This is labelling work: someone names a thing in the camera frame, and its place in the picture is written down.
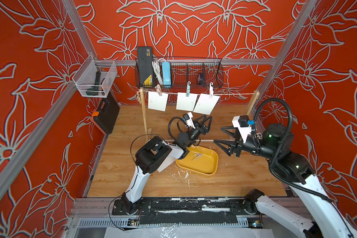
white mesh basket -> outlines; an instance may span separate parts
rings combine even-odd
[[[100,77],[95,82],[98,71]],[[117,73],[115,62],[112,63],[109,71],[105,71],[96,66],[93,58],[89,56],[73,76],[73,81],[83,97],[106,98]]]

wooden clothespin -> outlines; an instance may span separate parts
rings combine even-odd
[[[156,92],[159,94],[159,96],[162,96],[160,84],[157,84],[157,86],[155,88],[156,88]]]
[[[193,154],[193,155],[195,155],[195,157],[192,160],[195,160],[195,159],[200,158],[203,154],[202,153],[196,153],[196,154]]]
[[[186,96],[189,97],[189,94],[190,94],[190,81],[188,81],[188,83],[186,84]]]
[[[209,86],[209,98],[213,98],[213,87],[212,87],[213,83],[210,83],[210,86]]]

black case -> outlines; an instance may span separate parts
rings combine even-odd
[[[154,80],[152,67],[152,47],[139,46],[137,48],[137,59],[139,66],[140,85],[152,85]]]
[[[111,134],[119,114],[119,109],[120,107],[115,98],[109,93],[107,98],[102,98],[98,105],[97,112],[99,114],[91,118],[103,133]]]

wooden pole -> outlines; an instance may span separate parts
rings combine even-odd
[[[248,110],[247,110],[247,112],[246,112],[246,115],[250,115],[250,112],[251,112],[251,109],[252,109],[252,107],[254,106],[254,104],[255,104],[255,102],[256,102],[256,100],[259,98],[259,91],[258,90],[255,90],[254,91],[254,94],[251,96],[251,98],[250,98],[250,102],[249,102],[249,104],[248,104]]]
[[[147,119],[146,119],[146,117],[145,117],[144,88],[141,87],[139,92],[140,92],[140,102],[141,102],[141,104],[142,104],[143,121],[144,121],[144,132],[145,132],[145,134],[148,134],[148,131],[147,131]],[[146,142],[146,143],[148,142],[148,136],[145,136],[145,142]]]

blue power bank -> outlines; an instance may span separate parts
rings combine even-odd
[[[162,62],[161,63],[161,68],[162,68],[162,80],[164,85],[171,85],[171,64],[169,62]]]

